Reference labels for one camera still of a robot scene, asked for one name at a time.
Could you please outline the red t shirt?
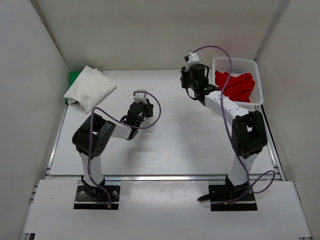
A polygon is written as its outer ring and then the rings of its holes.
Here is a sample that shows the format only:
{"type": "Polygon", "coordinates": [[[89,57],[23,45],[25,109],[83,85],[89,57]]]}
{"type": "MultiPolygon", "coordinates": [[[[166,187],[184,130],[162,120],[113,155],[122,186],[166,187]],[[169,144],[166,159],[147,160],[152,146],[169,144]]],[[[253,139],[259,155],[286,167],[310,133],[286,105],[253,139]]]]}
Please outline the red t shirt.
{"type": "MultiPolygon", "coordinates": [[[[215,72],[215,83],[220,91],[223,89],[228,77],[228,72],[215,72]]],[[[237,77],[231,76],[223,94],[232,101],[250,103],[250,95],[254,87],[255,81],[252,75],[250,73],[244,73],[237,77]]]]}

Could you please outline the white t shirt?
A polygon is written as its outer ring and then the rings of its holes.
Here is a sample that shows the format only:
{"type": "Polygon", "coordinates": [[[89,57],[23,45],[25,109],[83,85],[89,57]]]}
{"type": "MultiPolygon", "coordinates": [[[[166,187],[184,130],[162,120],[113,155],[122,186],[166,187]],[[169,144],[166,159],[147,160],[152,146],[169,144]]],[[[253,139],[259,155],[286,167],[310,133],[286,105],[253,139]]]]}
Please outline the white t shirt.
{"type": "Polygon", "coordinates": [[[81,111],[87,114],[116,87],[102,71],[86,65],[63,97],[68,104],[78,102],[81,111]]]}

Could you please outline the green t shirt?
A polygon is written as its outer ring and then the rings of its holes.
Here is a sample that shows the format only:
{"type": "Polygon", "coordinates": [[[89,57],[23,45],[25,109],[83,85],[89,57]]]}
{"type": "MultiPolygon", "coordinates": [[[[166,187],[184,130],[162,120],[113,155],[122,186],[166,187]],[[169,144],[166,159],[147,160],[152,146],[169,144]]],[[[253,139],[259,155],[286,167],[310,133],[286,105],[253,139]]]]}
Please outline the green t shirt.
{"type": "Polygon", "coordinates": [[[77,77],[80,75],[82,71],[77,70],[77,71],[70,71],[69,72],[69,85],[68,89],[73,85],[73,83],[76,81],[77,77]]]}

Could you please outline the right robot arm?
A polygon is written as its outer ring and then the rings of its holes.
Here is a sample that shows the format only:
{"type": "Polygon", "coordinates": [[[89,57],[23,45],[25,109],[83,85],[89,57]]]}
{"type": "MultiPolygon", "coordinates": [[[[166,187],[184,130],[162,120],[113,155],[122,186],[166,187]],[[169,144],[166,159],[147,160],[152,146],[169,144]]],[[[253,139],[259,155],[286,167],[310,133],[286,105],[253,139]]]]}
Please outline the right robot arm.
{"type": "Polygon", "coordinates": [[[256,157],[268,143],[262,114],[240,107],[218,87],[209,84],[208,66],[195,63],[190,67],[183,66],[180,72],[182,88],[194,92],[192,100],[199,101],[223,118],[235,155],[225,184],[219,190],[199,197],[198,201],[213,200],[216,204],[236,201],[252,191],[249,173],[256,157]]]}

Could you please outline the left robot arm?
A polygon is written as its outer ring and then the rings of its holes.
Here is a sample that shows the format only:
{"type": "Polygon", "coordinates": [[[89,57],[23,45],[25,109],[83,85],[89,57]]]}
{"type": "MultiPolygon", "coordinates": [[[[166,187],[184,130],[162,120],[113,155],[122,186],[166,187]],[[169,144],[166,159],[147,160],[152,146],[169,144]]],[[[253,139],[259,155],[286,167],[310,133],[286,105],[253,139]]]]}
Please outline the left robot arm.
{"type": "Polygon", "coordinates": [[[72,137],[83,167],[81,177],[85,193],[95,201],[110,197],[106,193],[105,178],[101,168],[101,154],[110,138],[130,141],[139,132],[142,123],[153,117],[154,105],[149,99],[134,101],[127,114],[116,124],[92,113],[72,137]]]}

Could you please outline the white plastic basket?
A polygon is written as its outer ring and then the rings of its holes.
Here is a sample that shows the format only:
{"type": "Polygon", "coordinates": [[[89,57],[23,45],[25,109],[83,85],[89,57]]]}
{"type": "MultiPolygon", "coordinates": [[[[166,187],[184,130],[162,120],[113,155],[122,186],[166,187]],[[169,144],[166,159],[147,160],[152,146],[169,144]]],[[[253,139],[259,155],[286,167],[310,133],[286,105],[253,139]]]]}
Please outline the white plastic basket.
{"type": "Polygon", "coordinates": [[[261,79],[259,74],[258,65],[254,60],[246,58],[232,57],[232,69],[230,71],[229,59],[227,57],[214,57],[212,60],[212,81],[214,85],[216,84],[216,71],[220,73],[230,73],[232,77],[237,78],[244,74],[250,74],[252,76],[252,81],[254,86],[250,95],[248,96],[249,102],[247,101],[235,101],[234,102],[246,109],[253,110],[254,107],[261,106],[264,102],[261,79]]]}

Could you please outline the aluminium table rail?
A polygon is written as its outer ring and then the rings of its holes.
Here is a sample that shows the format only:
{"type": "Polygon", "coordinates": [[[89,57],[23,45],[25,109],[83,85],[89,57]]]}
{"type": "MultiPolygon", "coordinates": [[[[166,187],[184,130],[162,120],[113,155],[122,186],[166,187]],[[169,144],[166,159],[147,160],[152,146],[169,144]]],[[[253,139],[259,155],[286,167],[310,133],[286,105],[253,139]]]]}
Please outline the aluminium table rail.
{"type": "Polygon", "coordinates": [[[107,181],[224,181],[225,174],[104,175],[107,181]]]}

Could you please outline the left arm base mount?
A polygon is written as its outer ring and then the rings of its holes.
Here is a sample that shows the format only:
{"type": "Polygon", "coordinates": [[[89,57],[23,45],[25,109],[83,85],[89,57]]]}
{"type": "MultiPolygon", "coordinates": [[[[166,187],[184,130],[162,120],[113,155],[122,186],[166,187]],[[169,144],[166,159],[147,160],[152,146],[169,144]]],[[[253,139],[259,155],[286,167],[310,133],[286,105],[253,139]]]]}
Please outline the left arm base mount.
{"type": "Polygon", "coordinates": [[[105,185],[106,192],[99,187],[87,186],[85,181],[78,181],[74,197],[73,208],[75,210],[118,210],[121,186],[112,183],[105,185]]]}

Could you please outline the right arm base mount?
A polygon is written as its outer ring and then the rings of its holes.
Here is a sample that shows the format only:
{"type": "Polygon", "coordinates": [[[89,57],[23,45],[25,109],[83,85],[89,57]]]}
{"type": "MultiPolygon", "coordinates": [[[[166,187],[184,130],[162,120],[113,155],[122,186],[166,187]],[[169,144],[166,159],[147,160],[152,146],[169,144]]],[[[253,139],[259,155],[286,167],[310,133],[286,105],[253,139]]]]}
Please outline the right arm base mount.
{"type": "Polygon", "coordinates": [[[257,211],[255,195],[249,183],[233,186],[228,177],[224,184],[210,184],[208,193],[200,196],[198,202],[209,201],[212,212],[257,211]]]}

